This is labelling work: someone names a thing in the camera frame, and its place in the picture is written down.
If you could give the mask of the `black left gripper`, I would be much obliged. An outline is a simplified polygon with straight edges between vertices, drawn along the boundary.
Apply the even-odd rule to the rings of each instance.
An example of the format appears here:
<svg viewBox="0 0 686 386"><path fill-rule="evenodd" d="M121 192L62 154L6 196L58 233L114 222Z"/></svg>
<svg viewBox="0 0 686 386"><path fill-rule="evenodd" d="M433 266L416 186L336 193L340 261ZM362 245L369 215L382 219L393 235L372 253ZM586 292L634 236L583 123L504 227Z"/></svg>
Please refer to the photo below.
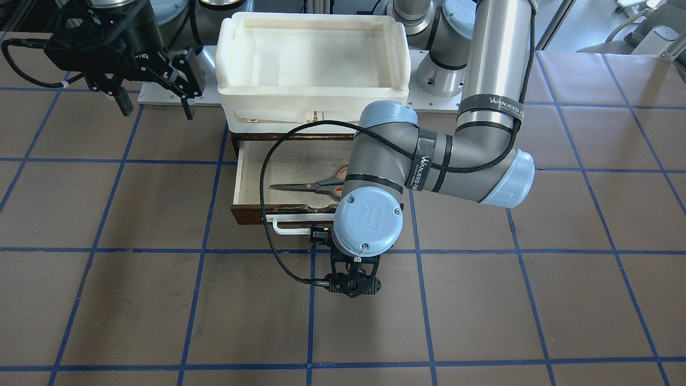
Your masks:
<svg viewBox="0 0 686 386"><path fill-rule="evenodd" d="M323 279L314 279L312 285L326 288L331 293L342 293L350 298L375 295L382 287L377 278L380 256L353 257L341 251L333 239L331 229L312 225L310 240L331 247L331 273Z"/></svg>

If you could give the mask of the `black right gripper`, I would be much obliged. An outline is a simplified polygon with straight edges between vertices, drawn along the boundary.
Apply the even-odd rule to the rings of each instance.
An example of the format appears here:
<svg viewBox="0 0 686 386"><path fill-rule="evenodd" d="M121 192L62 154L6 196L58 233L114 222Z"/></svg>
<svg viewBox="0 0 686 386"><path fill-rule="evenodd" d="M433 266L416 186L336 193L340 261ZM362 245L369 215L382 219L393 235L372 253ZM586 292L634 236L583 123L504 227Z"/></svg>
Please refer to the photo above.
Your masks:
<svg viewBox="0 0 686 386"><path fill-rule="evenodd" d="M122 81L151 81L181 98L187 120L203 94L204 75L191 47L170 51L149 1L69 1L44 53L58 68L114 94L125 117L134 105Z"/></svg>

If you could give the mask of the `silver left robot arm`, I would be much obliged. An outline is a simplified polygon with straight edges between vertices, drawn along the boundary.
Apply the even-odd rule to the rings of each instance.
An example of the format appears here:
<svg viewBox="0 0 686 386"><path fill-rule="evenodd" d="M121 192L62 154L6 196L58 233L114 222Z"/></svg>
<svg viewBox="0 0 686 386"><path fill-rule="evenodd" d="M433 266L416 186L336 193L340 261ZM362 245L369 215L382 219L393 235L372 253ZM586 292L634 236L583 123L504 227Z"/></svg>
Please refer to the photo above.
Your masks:
<svg viewBox="0 0 686 386"><path fill-rule="evenodd" d="M372 295L380 256L401 234L404 191L433 191L517 207L534 179L532 156L513 144L533 62L535 1L478 1L454 134L427 129L399 102L370 103L354 137L341 200L326 234L331 273L312 284Z"/></svg>

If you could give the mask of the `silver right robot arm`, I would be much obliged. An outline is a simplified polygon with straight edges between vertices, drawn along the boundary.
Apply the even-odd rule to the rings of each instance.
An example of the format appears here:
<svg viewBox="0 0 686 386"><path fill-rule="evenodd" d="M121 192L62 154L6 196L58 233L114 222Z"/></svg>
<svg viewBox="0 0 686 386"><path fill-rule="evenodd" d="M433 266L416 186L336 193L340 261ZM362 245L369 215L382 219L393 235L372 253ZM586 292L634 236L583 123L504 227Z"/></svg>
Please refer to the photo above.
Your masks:
<svg viewBox="0 0 686 386"><path fill-rule="evenodd" d="M194 1L69 1L59 26L44 46L47 58L64 71L83 74L88 87L111 97L129 116L133 104L123 81L144 81L171 91L187 119L203 95L207 75L199 61L203 48L198 27L195 42L171 50L161 26L187 11L196 20Z"/></svg>

